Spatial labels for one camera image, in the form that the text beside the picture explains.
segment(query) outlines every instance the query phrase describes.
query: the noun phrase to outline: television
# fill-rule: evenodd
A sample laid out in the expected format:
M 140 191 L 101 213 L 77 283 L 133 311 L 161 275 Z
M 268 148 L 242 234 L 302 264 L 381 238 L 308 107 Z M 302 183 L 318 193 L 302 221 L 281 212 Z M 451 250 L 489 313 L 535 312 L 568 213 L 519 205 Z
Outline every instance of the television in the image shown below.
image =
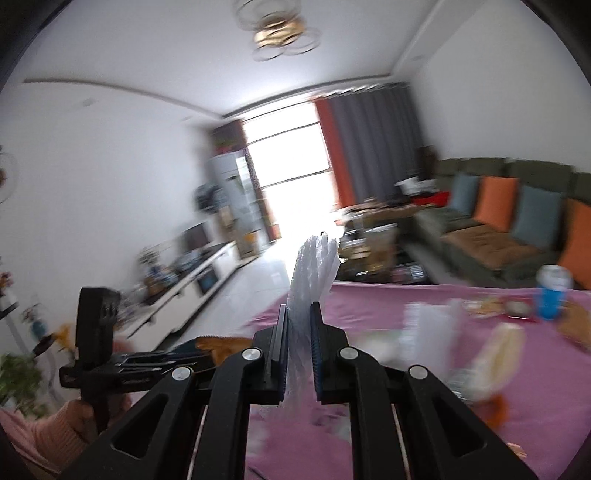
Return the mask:
M 200 223 L 186 230 L 183 237 L 187 252 L 203 248 L 211 241 L 205 231 L 205 223 Z

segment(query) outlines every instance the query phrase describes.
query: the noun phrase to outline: blue cup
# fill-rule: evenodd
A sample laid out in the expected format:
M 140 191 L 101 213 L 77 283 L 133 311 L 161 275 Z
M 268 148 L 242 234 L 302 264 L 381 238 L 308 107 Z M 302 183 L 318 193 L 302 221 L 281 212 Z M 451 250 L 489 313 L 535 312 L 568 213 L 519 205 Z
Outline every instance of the blue cup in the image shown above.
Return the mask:
M 538 315 L 543 320 L 553 320 L 558 315 L 565 297 L 565 291 L 550 290 L 549 288 L 540 286 L 540 293 L 538 294 Z
M 572 288 L 570 272 L 558 265 L 544 265 L 538 275 L 540 291 L 536 295 L 538 315 L 543 320 L 554 320 L 566 298 L 567 290 Z

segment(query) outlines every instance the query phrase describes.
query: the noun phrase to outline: ceiling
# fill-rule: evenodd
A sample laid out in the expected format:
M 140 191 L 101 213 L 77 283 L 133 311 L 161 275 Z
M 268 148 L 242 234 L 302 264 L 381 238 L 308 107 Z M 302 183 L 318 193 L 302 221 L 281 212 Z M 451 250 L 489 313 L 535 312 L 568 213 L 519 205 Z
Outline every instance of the ceiling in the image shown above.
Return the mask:
M 37 38 L 28 79 L 130 87 L 226 115 L 324 82 L 387 76 L 436 0 L 303 0 L 317 49 L 252 59 L 232 0 L 74 0 Z

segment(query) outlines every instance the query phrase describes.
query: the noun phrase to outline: white wall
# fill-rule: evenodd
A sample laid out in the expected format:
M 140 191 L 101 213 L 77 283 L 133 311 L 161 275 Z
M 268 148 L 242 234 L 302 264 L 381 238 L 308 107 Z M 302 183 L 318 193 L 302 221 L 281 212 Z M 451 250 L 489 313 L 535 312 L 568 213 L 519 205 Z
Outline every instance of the white wall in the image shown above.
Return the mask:
M 527 158 L 591 171 L 591 86 L 520 0 L 488 0 L 411 84 L 442 158 Z
M 212 148 L 180 120 L 187 112 L 73 85 L 17 84 L 0 99 L 0 144 L 20 171 L 0 205 L 0 268 L 12 271 L 21 305 L 37 296 L 46 306 L 51 328 L 75 322 L 81 287 L 132 286 L 143 247 L 207 219 L 193 194 Z M 7 350 L 15 345 L 0 321 Z

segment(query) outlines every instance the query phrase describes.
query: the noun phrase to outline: orange cushion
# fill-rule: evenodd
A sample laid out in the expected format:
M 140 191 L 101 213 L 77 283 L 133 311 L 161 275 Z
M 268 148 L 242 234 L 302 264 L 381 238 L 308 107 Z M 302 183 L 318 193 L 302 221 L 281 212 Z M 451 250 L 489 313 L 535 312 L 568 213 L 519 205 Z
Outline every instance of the orange cushion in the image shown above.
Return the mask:
M 518 186 L 517 179 L 484 177 L 480 182 L 474 220 L 487 223 L 500 232 L 508 232 Z
M 566 248 L 559 265 L 568 268 L 573 278 L 591 290 L 591 207 L 573 202 Z

